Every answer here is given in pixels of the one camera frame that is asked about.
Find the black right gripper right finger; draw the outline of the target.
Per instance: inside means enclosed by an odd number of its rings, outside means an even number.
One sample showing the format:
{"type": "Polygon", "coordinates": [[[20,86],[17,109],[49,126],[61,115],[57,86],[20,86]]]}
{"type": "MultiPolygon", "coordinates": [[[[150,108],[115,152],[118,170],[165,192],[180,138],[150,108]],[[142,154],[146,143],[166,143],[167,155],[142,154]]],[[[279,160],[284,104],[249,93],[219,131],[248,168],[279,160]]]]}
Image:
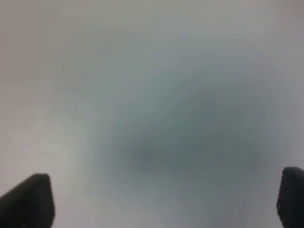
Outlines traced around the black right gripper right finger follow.
{"type": "Polygon", "coordinates": [[[276,208],[284,228],[304,227],[304,170],[283,169],[276,208]]]}

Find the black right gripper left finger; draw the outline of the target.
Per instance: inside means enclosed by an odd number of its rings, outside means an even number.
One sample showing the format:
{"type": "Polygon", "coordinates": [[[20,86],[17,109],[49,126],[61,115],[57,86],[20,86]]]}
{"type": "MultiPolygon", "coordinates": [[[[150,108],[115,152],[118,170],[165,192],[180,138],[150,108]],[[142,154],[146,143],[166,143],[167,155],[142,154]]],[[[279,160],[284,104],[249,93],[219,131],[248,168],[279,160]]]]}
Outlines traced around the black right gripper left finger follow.
{"type": "Polygon", "coordinates": [[[2,228],[50,228],[55,204],[48,174],[36,173],[0,197],[2,228]]]}

